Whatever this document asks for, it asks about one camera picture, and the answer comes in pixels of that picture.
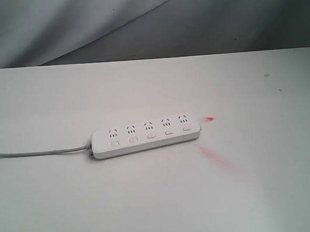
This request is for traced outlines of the white five-outlet power strip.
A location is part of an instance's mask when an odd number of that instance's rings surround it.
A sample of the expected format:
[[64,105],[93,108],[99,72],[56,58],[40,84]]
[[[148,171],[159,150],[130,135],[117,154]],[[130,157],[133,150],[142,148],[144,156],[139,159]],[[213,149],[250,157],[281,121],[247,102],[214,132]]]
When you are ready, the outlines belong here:
[[102,128],[91,136],[92,154],[105,160],[200,137],[199,120],[189,113],[168,115],[142,122]]

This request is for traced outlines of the grey fabric backdrop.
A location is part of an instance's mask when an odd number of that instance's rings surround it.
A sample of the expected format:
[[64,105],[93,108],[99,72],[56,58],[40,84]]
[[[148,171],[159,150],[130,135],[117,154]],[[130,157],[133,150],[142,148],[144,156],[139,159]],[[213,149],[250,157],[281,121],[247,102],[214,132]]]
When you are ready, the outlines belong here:
[[0,0],[0,68],[310,47],[310,0]]

